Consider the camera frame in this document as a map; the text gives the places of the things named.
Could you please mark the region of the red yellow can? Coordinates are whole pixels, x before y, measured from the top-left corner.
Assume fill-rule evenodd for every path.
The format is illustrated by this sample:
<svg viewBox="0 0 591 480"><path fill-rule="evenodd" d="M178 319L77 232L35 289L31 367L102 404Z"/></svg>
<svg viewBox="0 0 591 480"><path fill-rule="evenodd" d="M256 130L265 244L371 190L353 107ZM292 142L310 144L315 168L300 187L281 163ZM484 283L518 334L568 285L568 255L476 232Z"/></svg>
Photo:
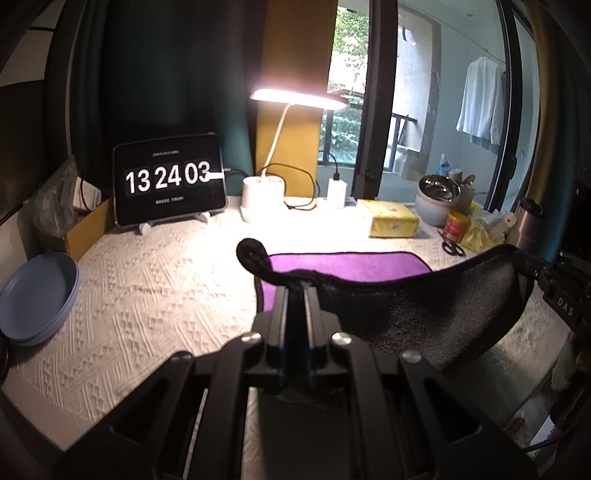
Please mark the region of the red yellow can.
<svg viewBox="0 0 591 480"><path fill-rule="evenodd" d="M451 243L458 244L462 241L466 228L469 223L469 218L458 211L450 211L448 213L442 235Z"/></svg>

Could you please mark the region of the white bowl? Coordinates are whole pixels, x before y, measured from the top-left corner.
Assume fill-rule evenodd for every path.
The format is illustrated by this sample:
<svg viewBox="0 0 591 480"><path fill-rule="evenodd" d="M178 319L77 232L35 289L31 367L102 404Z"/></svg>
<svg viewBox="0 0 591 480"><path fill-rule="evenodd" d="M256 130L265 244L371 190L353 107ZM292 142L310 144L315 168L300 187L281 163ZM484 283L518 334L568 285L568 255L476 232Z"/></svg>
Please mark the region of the white bowl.
<svg viewBox="0 0 591 480"><path fill-rule="evenodd" d="M420 219L434 227L442 227L447 220L448 214L458 203L458 199L451 200L434 199L419 191L415 199L415 208Z"/></svg>

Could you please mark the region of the stainless steel bowl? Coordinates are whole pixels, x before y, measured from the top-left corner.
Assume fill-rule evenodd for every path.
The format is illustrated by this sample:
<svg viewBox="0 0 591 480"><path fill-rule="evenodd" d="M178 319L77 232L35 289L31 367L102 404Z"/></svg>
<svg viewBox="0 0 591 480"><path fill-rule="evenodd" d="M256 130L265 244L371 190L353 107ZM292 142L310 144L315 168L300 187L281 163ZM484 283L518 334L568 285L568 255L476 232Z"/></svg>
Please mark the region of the stainless steel bowl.
<svg viewBox="0 0 591 480"><path fill-rule="evenodd" d="M460 196L460 187L455 181L437 174L422 177L418 188L428 198L448 204L455 203Z"/></svg>

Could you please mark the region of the white charger adapter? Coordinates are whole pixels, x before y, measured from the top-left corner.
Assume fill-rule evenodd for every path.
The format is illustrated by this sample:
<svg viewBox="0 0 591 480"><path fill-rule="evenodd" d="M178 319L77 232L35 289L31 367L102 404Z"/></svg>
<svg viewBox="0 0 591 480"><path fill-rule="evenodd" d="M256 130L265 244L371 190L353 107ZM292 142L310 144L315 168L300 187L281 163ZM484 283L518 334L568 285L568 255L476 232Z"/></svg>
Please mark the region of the white charger adapter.
<svg viewBox="0 0 591 480"><path fill-rule="evenodd" d="M342 209L346 205L346 191L348 184L342 179L329 178L327 189L327 203L334 209Z"/></svg>

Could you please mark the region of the purple and grey towel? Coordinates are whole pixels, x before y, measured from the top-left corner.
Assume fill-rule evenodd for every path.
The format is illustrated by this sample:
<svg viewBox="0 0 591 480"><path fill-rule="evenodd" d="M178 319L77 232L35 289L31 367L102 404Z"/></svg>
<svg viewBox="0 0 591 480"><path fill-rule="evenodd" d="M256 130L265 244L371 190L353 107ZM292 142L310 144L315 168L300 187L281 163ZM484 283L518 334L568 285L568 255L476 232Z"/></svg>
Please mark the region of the purple and grey towel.
<svg viewBox="0 0 591 480"><path fill-rule="evenodd" d="M521 251L511 245L449 268L381 282L304 269L280 272L256 239L240 241L236 257L259 280L295 296L314 287L322 310L377 351L398 355L414 349L440 370L491 349L520 319L534 287Z"/></svg>

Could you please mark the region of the yellow tissue pack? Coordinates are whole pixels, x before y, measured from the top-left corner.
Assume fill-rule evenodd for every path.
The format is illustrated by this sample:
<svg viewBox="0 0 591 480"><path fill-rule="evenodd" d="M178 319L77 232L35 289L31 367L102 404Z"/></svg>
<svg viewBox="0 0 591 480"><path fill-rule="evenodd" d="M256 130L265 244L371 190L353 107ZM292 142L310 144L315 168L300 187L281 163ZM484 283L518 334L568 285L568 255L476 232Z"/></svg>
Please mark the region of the yellow tissue pack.
<svg viewBox="0 0 591 480"><path fill-rule="evenodd" d="M413 238L419 227L419 217L402 203L359 199L356 209L370 238Z"/></svg>

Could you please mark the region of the white perforated basket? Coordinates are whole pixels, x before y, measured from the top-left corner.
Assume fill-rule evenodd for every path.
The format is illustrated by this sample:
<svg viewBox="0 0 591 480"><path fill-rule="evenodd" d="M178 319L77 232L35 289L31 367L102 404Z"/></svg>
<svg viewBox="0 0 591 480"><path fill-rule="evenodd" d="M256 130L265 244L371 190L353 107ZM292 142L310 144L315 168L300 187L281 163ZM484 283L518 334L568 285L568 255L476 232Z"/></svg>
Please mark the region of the white perforated basket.
<svg viewBox="0 0 591 480"><path fill-rule="evenodd" d="M452 169L449 172L448 177L458 185L460 191L456 210L469 216L471 214L471 204L475 195L474 182L476 180L476 175L468 174L467 176L463 176L463 171L461 169Z"/></svg>

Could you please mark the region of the cardboard box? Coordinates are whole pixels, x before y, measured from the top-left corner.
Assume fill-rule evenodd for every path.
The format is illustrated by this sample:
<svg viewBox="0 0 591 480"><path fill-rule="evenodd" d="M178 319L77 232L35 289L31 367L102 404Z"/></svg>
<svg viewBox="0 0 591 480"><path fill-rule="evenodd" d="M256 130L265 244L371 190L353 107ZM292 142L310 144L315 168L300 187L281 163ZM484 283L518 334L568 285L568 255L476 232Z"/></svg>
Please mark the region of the cardboard box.
<svg viewBox="0 0 591 480"><path fill-rule="evenodd" d="M113 202L108 199L65 233L64 252L74 260L80 260L113 224Z"/></svg>

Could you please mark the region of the white hanging shirt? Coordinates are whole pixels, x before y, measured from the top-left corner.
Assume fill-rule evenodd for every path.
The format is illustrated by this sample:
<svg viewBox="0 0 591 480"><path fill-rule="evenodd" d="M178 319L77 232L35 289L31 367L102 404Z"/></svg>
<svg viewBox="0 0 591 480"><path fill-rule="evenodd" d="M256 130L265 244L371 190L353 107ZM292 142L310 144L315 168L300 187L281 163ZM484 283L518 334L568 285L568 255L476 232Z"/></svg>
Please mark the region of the white hanging shirt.
<svg viewBox="0 0 591 480"><path fill-rule="evenodd" d="M504 127L504 83L501 67L487 57L468 66L456 130L470 141L498 152Z"/></svg>

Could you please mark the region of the yellow plastic bag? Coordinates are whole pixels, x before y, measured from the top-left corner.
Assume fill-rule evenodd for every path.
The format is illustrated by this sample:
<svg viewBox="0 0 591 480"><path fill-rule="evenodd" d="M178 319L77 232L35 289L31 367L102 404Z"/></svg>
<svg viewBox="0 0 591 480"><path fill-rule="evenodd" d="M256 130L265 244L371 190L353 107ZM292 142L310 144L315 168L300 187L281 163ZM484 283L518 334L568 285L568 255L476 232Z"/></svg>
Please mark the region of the yellow plastic bag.
<svg viewBox="0 0 591 480"><path fill-rule="evenodd" d="M498 210L488 212L483 209L475 209L468 216L460 246L475 254L485 251L503 243L501 237L492 240L490 231L503 219L503 214Z"/></svg>

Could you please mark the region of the stainless steel tumbler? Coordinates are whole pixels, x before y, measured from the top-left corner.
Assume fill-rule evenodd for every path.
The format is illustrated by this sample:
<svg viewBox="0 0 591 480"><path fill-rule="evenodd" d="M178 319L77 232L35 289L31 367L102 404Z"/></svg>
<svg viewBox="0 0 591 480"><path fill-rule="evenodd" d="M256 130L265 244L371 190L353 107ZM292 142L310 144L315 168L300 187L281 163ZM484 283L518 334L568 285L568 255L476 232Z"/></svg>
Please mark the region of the stainless steel tumbler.
<svg viewBox="0 0 591 480"><path fill-rule="evenodd" d="M531 198L522 198L515 211L516 223L509 230L507 243L521 250L529 250L538 235L542 207Z"/></svg>

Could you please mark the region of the black scissors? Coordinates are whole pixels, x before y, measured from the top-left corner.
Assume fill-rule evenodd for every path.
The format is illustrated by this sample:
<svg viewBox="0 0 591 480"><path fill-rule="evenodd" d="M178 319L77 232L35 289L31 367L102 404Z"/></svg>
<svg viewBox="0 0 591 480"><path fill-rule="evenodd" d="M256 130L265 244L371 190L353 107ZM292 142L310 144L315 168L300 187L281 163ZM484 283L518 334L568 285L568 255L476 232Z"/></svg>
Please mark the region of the black scissors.
<svg viewBox="0 0 591 480"><path fill-rule="evenodd" d="M459 244L459 237L453 231L440 230L439 235L442 239L442 249L450 256L465 257L465 250Z"/></svg>

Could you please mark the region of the clear plastic bag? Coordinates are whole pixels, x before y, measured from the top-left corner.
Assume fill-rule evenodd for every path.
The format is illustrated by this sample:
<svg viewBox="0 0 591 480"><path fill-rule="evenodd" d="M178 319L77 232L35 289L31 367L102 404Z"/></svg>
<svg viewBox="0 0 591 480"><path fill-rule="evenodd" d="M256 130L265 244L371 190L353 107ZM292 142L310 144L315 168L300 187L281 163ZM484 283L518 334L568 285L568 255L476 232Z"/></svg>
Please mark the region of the clear plastic bag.
<svg viewBox="0 0 591 480"><path fill-rule="evenodd" d="M62 237L102 200L101 190L80 176L71 155L34 196L33 226L41 234Z"/></svg>

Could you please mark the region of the dark green curtain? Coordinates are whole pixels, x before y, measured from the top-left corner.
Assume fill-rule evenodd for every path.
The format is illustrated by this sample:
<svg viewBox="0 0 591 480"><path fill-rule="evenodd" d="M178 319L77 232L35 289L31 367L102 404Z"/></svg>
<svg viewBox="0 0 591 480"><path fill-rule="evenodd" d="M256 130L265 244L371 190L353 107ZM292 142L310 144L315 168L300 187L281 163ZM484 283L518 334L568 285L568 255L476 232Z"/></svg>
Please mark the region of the dark green curtain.
<svg viewBox="0 0 591 480"><path fill-rule="evenodd" d="M70 90L72 150L83 179L112 190L113 150L201 133L221 139L228 193L254 168L266 2L85 1Z"/></svg>

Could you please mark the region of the tablet showing clock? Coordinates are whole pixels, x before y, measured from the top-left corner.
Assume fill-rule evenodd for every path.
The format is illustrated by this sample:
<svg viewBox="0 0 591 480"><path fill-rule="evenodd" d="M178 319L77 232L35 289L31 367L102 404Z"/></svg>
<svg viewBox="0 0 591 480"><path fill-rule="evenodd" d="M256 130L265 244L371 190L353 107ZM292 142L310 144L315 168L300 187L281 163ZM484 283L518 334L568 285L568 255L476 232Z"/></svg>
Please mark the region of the tablet showing clock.
<svg viewBox="0 0 591 480"><path fill-rule="evenodd" d="M222 211L228 204L214 133L138 141L113 149L113 207L121 227Z"/></svg>

